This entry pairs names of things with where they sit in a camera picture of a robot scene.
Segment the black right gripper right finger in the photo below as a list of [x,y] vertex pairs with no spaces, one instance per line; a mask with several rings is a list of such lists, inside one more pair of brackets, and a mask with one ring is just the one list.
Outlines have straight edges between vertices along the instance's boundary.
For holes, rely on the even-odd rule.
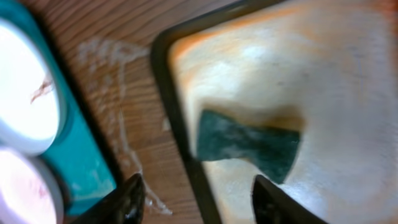
[[251,202],[256,223],[326,224],[263,175],[254,178]]

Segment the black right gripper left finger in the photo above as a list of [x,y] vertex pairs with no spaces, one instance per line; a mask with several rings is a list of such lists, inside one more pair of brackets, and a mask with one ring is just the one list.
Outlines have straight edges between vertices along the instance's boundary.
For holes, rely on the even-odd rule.
[[136,173],[72,224],[141,224],[145,200],[144,180]]

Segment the green yellow sponge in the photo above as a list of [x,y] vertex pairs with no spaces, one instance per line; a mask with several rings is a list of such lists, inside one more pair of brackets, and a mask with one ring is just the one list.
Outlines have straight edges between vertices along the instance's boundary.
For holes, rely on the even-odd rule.
[[274,127],[250,127],[220,113],[201,113],[197,159],[247,159],[273,182],[281,184],[296,158],[300,132]]

